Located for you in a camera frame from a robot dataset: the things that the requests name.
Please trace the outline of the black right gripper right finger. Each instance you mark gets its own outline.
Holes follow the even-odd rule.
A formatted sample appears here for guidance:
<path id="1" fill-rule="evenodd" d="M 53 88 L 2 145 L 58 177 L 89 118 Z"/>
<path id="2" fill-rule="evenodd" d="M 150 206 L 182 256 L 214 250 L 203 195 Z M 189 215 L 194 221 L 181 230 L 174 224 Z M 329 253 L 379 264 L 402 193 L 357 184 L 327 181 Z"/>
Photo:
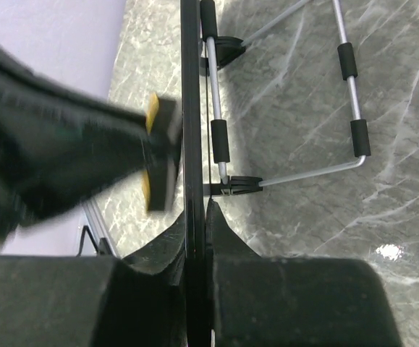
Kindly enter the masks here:
<path id="1" fill-rule="evenodd" d="M 362 260 L 261 257 L 210 201 L 218 346 L 401 346 L 381 279 Z"/>

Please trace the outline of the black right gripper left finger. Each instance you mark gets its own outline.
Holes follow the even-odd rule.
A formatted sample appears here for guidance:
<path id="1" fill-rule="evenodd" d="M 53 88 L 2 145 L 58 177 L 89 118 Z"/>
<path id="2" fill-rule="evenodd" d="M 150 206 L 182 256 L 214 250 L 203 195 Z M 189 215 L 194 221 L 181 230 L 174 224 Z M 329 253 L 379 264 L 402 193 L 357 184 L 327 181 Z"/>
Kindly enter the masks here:
<path id="1" fill-rule="evenodd" d="M 185 346 L 185 219 L 125 258 L 0 256 L 0 346 Z"/>

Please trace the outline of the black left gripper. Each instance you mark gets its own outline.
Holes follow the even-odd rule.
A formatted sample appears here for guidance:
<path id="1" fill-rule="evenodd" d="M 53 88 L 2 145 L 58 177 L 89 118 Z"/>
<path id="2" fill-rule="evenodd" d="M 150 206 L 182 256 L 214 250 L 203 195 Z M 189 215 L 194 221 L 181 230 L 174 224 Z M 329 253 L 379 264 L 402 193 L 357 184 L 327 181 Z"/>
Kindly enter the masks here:
<path id="1" fill-rule="evenodd" d="M 0 48 L 0 246 L 150 162 L 144 115 L 34 74 Z"/>

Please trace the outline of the black framed small whiteboard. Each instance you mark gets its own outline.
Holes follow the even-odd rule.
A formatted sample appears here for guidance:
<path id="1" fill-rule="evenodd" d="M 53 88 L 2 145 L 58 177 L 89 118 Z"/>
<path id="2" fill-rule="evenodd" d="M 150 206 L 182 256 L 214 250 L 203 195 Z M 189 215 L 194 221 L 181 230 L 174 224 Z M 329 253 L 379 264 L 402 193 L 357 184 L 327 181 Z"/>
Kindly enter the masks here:
<path id="1" fill-rule="evenodd" d="M 200 123 L 199 8 L 199 1 L 180 2 L 185 287 L 189 347 L 211 345 Z"/>

